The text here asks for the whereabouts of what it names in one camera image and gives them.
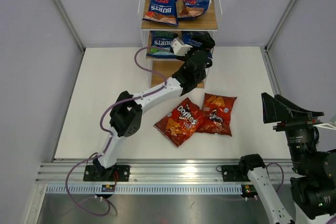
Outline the Kettle sea salt vinegar bag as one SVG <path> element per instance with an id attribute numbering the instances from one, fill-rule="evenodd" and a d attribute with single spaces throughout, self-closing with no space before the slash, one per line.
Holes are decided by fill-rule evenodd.
<path id="1" fill-rule="evenodd" d="M 187 41 L 189 39 L 194 39 L 195 37 L 200 37 L 201 35 L 203 35 L 206 31 L 182 31 L 182 41 L 187 44 Z M 202 47 L 193 47 L 196 49 L 204 49 Z M 208 58 L 212 59 L 212 53 L 211 50 L 207 50 L 208 51 Z"/>

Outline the Burts spicy chilli bag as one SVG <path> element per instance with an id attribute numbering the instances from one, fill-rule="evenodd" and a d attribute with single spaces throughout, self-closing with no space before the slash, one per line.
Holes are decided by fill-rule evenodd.
<path id="1" fill-rule="evenodd" d="M 211 4 L 211 0 L 182 0 L 184 8 L 180 12 L 179 20 L 194 20 L 203 16 Z"/>
<path id="2" fill-rule="evenodd" d="M 149 7 L 142 20 L 177 27 L 176 2 L 178 0 L 149 0 Z"/>

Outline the Burts sea salt vinegar bag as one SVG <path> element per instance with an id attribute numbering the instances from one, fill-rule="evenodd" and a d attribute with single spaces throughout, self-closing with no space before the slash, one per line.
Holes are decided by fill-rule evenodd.
<path id="1" fill-rule="evenodd" d="M 172 41 L 178 37 L 177 33 L 171 31 L 151 31 L 150 49 L 146 55 L 153 58 L 174 59 L 175 54 L 171 47 Z"/>

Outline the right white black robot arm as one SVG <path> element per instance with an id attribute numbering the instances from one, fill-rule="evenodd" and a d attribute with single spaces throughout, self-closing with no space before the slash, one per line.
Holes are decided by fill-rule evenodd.
<path id="1" fill-rule="evenodd" d="M 239 176 L 252 182 L 269 223 L 335 223 L 335 150 L 317 150 L 317 126 L 324 113 L 303 109 L 279 94 L 264 92 L 261 99 L 263 122 L 285 133 L 292 170 L 298 175 L 290 179 L 296 216 L 283 206 L 260 155 L 242 156 Z"/>

